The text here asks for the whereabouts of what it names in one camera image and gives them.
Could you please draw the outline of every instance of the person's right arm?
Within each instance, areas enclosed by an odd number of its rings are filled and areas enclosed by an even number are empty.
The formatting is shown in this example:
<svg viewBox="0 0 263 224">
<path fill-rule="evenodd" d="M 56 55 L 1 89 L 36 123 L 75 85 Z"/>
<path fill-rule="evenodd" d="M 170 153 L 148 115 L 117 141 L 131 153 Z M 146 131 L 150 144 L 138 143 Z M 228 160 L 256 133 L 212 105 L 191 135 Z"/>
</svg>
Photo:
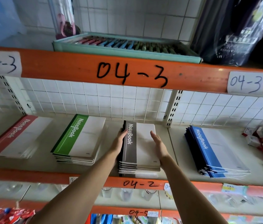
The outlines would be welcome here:
<svg viewBox="0 0 263 224">
<path fill-rule="evenodd" d="M 156 143 L 156 152 L 161 167 L 165 171 L 169 181 L 183 224 L 225 224 L 227 221 L 212 206 L 205 196 L 185 176 L 177 163 L 167 151 L 160 137 L 152 131 L 151 137 Z"/>
</svg>

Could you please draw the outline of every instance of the person's left arm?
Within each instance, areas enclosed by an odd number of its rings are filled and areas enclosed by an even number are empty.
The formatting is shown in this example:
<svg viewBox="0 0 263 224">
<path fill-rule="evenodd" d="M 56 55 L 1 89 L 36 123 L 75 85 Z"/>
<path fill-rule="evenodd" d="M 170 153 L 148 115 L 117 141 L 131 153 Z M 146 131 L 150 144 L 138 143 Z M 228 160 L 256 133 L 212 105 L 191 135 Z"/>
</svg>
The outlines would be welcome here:
<svg viewBox="0 0 263 224">
<path fill-rule="evenodd" d="M 110 150 L 84 174 L 53 198 L 29 224 L 85 223 L 120 153 L 127 130 L 118 132 Z"/>
</svg>

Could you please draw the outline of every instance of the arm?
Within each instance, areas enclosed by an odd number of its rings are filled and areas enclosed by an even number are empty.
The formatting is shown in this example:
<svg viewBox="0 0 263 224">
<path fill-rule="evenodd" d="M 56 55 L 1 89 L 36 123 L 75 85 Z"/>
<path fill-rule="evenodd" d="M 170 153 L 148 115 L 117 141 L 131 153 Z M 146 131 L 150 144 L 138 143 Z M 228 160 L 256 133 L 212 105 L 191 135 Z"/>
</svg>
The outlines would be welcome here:
<svg viewBox="0 0 263 224">
<path fill-rule="evenodd" d="M 182 223 L 227 223 L 206 197 L 185 176 L 169 155 L 160 137 L 153 132 L 151 132 L 151 137 L 156 143 L 156 152 L 168 178 Z"/>
<path fill-rule="evenodd" d="M 118 132 L 110 150 L 84 174 L 53 198 L 30 224 L 85 223 L 107 177 L 115 165 L 127 130 Z"/>
</svg>

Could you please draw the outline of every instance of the hand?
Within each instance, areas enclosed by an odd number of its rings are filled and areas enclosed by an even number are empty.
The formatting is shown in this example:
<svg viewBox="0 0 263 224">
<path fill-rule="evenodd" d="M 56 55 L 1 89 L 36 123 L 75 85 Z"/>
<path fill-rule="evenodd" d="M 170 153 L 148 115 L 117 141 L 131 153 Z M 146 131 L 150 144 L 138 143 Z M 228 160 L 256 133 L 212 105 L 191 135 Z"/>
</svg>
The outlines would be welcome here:
<svg viewBox="0 0 263 224">
<path fill-rule="evenodd" d="M 122 128 L 119 130 L 117 137 L 114 139 L 110 147 L 110 151 L 114 152 L 116 156 L 118 156 L 118 154 L 120 153 L 121 148 L 122 148 L 123 138 L 127 134 L 127 129 L 124 130 L 123 132 L 121 131 L 122 131 Z"/>
<path fill-rule="evenodd" d="M 152 131 L 150 131 L 150 134 L 151 134 L 152 139 L 156 143 L 156 155 L 159 158 L 159 160 L 161 161 L 164 157 L 170 156 L 170 154 L 167 151 L 166 146 L 164 145 L 160 137 L 156 135 L 155 133 L 153 133 Z"/>
</svg>

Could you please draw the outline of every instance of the person's right hand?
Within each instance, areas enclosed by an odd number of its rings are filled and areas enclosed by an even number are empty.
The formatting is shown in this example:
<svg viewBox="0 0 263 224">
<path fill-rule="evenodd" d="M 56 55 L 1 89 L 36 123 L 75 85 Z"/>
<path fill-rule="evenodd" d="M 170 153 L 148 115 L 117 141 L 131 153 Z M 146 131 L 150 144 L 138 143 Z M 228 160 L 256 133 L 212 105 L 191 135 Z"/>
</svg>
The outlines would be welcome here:
<svg viewBox="0 0 263 224">
<path fill-rule="evenodd" d="M 159 158 L 159 160 L 161 161 L 164 157 L 170 156 L 170 154 L 167 151 L 166 146 L 164 145 L 160 137 L 156 135 L 155 133 L 153 133 L 152 131 L 150 131 L 150 134 L 151 134 L 152 139 L 156 143 L 156 155 Z"/>
</svg>

